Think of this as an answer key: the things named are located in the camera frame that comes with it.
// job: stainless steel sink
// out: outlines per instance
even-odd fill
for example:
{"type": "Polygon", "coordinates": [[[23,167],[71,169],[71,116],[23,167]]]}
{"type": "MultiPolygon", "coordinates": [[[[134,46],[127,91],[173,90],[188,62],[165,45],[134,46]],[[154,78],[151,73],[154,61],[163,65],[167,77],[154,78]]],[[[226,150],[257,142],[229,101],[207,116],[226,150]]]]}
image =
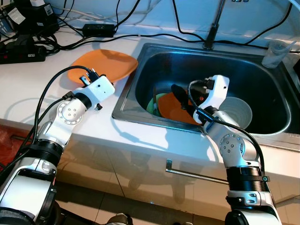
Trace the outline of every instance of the stainless steel sink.
{"type": "Polygon", "coordinates": [[[221,74],[230,79],[227,96],[241,98],[250,105],[253,118],[246,130],[255,134],[260,143],[299,145],[298,95],[289,83],[284,64],[266,69],[261,66],[262,58],[147,43],[138,57],[139,67],[130,75],[112,116],[130,122],[203,132],[199,126],[152,115],[146,107],[153,98],[154,86],[157,94],[169,93],[172,84],[186,89],[193,80],[221,74]]]}

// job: cabinet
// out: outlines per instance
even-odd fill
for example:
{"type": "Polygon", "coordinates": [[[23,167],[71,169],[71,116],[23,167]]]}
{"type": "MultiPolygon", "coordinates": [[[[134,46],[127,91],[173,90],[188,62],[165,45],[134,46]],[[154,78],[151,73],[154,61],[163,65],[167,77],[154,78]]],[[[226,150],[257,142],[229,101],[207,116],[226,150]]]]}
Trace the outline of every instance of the cabinet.
{"type": "Polygon", "coordinates": [[[109,157],[99,145],[71,139],[57,168],[58,181],[123,196],[109,157]]]}
{"type": "Polygon", "coordinates": [[[200,166],[176,154],[107,149],[125,197],[224,220],[230,210],[225,200],[228,186],[166,173],[166,160],[173,168],[226,179],[225,169],[200,166]]]}

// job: orange dish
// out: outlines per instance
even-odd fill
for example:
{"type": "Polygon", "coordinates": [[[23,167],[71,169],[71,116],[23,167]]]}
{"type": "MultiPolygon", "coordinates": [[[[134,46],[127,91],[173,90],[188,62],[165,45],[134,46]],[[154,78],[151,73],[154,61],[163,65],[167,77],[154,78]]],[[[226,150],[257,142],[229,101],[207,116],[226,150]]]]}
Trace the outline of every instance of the orange dish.
{"type": "MultiPolygon", "coordinates": [[[[98,49],[84,54],[72,66],[84,66],[94,69],[99,75],[105,74],[110,82],[116,82],[131,74],[137,68],[135,58],[121,52],[98,49]]],[[[82,84],[81,76],[89,78],[82,69],[69,70],[67,76],[71,81],[82,84]]]]}
{"type": "Polygon", "coordinates": [[[181,104],[173,93],[166,94],[159,98],[158,110],[164,118],[199,125],[186,110],[181,109],[181,104]]]}

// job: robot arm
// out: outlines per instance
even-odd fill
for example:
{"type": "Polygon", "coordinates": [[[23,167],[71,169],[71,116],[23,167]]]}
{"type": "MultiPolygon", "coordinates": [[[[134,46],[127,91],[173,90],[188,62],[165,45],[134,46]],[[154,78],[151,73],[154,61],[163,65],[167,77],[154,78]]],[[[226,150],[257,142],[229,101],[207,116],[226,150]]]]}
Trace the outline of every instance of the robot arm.
{"type": "MultiPolygon", "coordinates": [[[[213,76],[214,83],[209,97],[200,107],[208,109],[212,117],[217,120],[239,126],[228,114],[218,110],[226,97],[229,84],[229,79],[222,77],[221,75],[213,76]],[[210,100],[215,100],[215,103],[210,104],[210,100]]],[[[196,112],[194,119],[201,123],[203,116],[199,116],[196,112]]],[[[236,129],[211,121],[210,118],[203,127],[208,136],[217,144],[226,168],[229,182],[226,200],[232,211],[227,214],[225,224],[281,225],[267,185],[269,178],[261,171],[258,153],[249,138],[236,129]]]]}
{"type": "Polygon", "coordinates": [[[60,157],[75,126],[89,108],[100,110],[99,102],[115,91],[105,77],[95,71],[91,82],[82,77],[85,87],[50,113],[29,152],[16,163],[0,187],[0,224],[45,224],[49,222],[56,190],[53,181],[60,157]]]}

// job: black power brick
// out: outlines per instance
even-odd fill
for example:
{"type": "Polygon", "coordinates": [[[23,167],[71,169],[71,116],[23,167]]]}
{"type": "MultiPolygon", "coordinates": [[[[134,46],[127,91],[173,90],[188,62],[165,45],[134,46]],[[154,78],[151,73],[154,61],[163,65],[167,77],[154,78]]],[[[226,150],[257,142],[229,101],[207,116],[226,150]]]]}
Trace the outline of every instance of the black power brick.
{"type": "Polygon", "coordinates": [[[113,38],[115,33],[113,24],[85,24],[82,28],[82,34],[85,37],[97,35],[103,38],[113,38]]]}

